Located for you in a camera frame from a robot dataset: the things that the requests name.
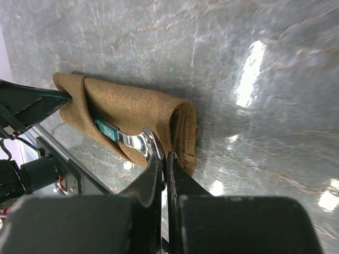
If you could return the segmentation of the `brown cloth napkin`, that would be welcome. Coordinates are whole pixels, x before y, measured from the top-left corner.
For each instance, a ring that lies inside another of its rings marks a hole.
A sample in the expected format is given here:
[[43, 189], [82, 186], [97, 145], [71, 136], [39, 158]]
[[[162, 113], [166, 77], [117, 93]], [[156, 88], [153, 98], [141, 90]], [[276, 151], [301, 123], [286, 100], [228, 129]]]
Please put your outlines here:
[[113, 142], [95, 125], [99, 116], [126, 134], [150, 128], [165, 153], [175, 152], [184, 170], [192, 175], [197, 161], [198, 124], [194, 105], [155, 90], [119, 85], [82, 75], [57, 72], [53, 82], [72, 100], [59, 111], [60, 117], [88, 138], [108, 147], [121, 158], [145, 167], [141, 153]]

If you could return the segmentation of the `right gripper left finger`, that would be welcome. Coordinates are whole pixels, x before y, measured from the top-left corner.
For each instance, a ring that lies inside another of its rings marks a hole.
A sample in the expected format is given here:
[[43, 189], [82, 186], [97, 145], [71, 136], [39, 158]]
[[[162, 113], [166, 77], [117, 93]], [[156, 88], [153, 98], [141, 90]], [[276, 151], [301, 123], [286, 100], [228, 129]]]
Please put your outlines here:
[[153, 154], [120, 194], [19, 199], [1, 228], [1, 253], [158, 253], [162, 169]]

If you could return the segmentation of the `spoon with green handle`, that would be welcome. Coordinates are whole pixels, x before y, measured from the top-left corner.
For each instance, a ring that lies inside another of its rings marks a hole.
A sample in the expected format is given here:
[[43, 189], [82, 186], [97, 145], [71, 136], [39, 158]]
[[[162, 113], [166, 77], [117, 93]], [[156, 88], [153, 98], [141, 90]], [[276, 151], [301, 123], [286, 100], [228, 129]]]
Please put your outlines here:
[[126, 134], [115, 125], [108, 124], [103, 119], [99, 117], [94, 117], [93, 121], [98, 129], [107, 136], [113, 142], [120, 142], [129, 148], [133, 148], [140, 152], [146, 159], [146, 162], [150, 161], [151, 155], [156, 153], [158, 158], [162, 162], [162, 172], [163, 172], [163, 182], [162, 182], [162, 190], [165, 190], [167, 184], [167, 172], [166, 172], [166, 158], [165, 152], [161, 145], [160, 140], [156, 136], [156, 134], [149, 128], [145, 128], [138, 135], [129, 135]]

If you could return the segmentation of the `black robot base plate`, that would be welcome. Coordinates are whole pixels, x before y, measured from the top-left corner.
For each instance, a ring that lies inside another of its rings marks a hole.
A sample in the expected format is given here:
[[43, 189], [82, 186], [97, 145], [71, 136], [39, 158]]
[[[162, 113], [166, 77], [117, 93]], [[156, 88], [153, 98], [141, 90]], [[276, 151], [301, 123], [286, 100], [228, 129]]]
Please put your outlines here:
[[52, 157], [57, 172], [61, 176], [61, 185], [68, 195], [111, 194], [95, 175], [83, 166], [76, 158], [42, 126], [37, 125], [30, 131], [35, 137], [40, 157]]

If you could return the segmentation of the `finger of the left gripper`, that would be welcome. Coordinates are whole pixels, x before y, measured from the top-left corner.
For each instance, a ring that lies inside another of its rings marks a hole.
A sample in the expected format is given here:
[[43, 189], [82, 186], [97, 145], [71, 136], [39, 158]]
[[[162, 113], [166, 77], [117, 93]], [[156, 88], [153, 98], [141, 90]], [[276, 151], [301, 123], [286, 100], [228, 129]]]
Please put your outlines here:
[[1, 80], [1, 137], [18, 137], [71, 100], [67, 92]]

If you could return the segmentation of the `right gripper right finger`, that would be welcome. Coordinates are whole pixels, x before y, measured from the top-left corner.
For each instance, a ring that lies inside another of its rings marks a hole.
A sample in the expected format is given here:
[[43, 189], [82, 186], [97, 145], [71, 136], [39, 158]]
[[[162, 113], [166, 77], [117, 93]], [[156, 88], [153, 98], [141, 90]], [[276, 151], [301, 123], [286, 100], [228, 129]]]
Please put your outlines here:
[[284, 196], [213, 196], [167, 157], [170, 253], [322, 253], [308, 213]]

